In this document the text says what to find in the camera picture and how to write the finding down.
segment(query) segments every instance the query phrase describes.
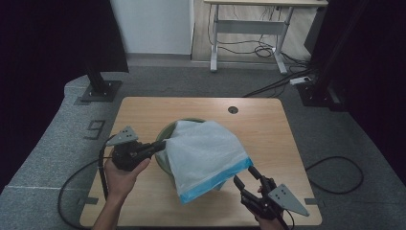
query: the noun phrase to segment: desk leg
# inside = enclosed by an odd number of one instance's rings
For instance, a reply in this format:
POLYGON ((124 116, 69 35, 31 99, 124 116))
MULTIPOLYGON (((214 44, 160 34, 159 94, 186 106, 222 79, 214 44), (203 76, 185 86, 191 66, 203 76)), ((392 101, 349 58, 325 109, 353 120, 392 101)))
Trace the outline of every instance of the desk leg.
POLYGON ((287 34, 287 29, 289 28, 289 25, 290 25, 290 19, 292 18, 292 14, 293 14, 293 7, 289 7, 289 11, 287 13, 286 19, 284 20, 282 34, 281 34, 280 39, 278 40, 277 47, 272 49, 272 51, 274 52, 275 60, 278 64, 281 74, 283 74, 283 75, 287 74, 287 70, 286 70, 286 67, 284 66, 284 63, 282 60, 281 49, 282 49, 282 45, 284 42, 284 38, 286 37, 286 34, 287 34))
POLYGON ((213 24, 213 34, 214 40, 212 45, 212 57, 210 60, 210 71, 216 72, 217 71, 217 23, 218 23, 218 7, 219 5, 215 5, 215 13, 214 13, 214 24, 213 24))

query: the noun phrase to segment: metal bracket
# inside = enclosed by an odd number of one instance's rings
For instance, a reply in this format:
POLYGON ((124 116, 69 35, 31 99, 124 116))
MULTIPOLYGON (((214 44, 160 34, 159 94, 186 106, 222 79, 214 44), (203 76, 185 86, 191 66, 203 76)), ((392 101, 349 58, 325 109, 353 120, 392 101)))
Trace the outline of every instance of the metal bracket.
POLYGON ((268 196, 279 204, 283 209, 295 212, 303 216, 310 216, 302 203, 290 192, 290 190, 281 184, 268 194, 268 196))
POLYGON ((121 130, 117 135, 115 135, 111 140, 109 140, 105 145, 106 146, 117 146, 119 144, 124 144, 132 141, 138 140, 137 134, 130 126, 126 126, 121 130))

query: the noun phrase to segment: gray carpet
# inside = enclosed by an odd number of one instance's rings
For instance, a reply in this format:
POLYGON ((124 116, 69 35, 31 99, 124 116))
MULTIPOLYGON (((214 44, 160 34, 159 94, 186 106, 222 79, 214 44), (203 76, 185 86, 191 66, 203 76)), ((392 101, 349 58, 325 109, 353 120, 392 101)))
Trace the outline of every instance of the gray carpet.
MULTIPOLYGON (((57 213, 57 195, 71 174, 97 159, 124 97, 234 98, 282 78, 277 70, 223 68, 212 74, 208 68, 156 66, 130 67, 130 74, 105 73, 103 77, 124 82, 113 103, 75 105, 88 79, 81 77, 66 85, 59 112, 0 196, 0 229, 72 229, 57 213), (96 130, 88 130, 91 121, 105 121, 98 139, 96 130)), ((406 229, 405 186, 351 116, 302 106, 291 85, 279 98, 305 166, 328 156, 346 156, 365 175, 362 186, 348 195, 332 195, 313 187, 323 223, 295 229, 406 229)), ((75 224, 96 172, 95 164, 85 169, 63 196, 63 213, 75 224)), ((359 179, 356 168, 339 159, 317 166, 308 176, 335 191, 346 190, 359 179)))

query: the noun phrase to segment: black curtain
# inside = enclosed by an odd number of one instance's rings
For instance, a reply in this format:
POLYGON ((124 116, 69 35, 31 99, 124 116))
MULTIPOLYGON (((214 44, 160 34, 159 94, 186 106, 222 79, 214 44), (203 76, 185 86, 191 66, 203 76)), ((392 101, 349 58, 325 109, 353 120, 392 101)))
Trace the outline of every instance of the black curtain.
POLYGON ((329 3, 312 56, 321 66, 318 81, 324 84, 316 84, 318 90, 335 85, 348 112, 406 184, 405 3, 329 3))
POLYGON ((64 85, 128 72, 108 0, 3 1, 0 7, 1 190, 51 123, 64 85))

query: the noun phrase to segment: human hand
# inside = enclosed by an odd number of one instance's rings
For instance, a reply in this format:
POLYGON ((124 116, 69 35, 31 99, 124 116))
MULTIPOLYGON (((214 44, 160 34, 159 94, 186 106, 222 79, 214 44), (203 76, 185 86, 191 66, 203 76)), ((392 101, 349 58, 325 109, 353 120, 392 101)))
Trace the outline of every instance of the human hand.
MULTIPOLYGON (((258 193, 262 191, 262 186, 259 187, 258 193)), ((283 230, 281 223, 278 221, 277 218, 274 219, 266 219, 260 218, 256 213, 248 209, 255 217, 255 219, 259 223, 260 230, 283 230)))
POLYGON ((128 194, 134 187, 137 176, 149 164, 150 159, 142 161, 132 172, 122 171, 117 169, 111 159, 108 159, 104 164, 104 171, 108 185, 108 198, 118 199, 124 202, 128 194))

